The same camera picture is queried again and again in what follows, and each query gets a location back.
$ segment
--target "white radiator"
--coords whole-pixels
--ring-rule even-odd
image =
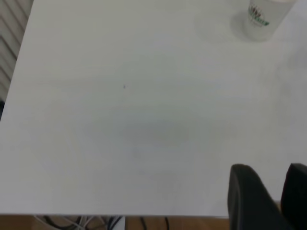
[[[6,100],[33,0],[0,0],[0,100]]]

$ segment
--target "white tabletop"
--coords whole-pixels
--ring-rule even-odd
[[[227,216],[307,164],[307,1],[254,43],[247,0],[37,0],[0,122],[0,213]]]

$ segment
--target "floor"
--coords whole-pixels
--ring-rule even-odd
[[[165,230],[162,217],[145,218],[148,230]],[[228,219],[169,218],[170,230],[229,230]],[[139,217],[126,218],[126,230],[142,230]],[[50,230],[32,216],[0,216],[0,230]]]

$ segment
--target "white cup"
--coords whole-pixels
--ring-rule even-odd
[[[269,39],[296,0],[250,0],[246,34],[255,40]]]

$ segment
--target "cup logo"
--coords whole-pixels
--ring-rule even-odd
[[[263,12],[253,2],[250,3],[248,8],[248,19],[258,27],[267,26],[270,23],[265,20]]]

